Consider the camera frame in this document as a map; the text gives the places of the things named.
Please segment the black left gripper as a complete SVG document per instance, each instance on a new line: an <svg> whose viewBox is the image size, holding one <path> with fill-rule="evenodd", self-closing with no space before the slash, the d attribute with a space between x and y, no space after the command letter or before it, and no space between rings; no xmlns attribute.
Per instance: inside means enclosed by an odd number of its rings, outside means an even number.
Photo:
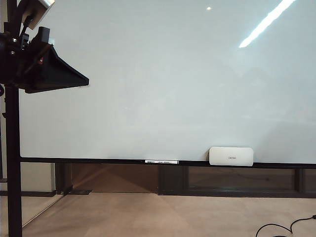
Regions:
<svg viewBox="0 0 316 237"><path fill-rule="evenodd" d="M0 35L0 82L25 87L26 93L89 85L89 79L67 64L49 43L50 29L39 27L36 36Z"/></svg>

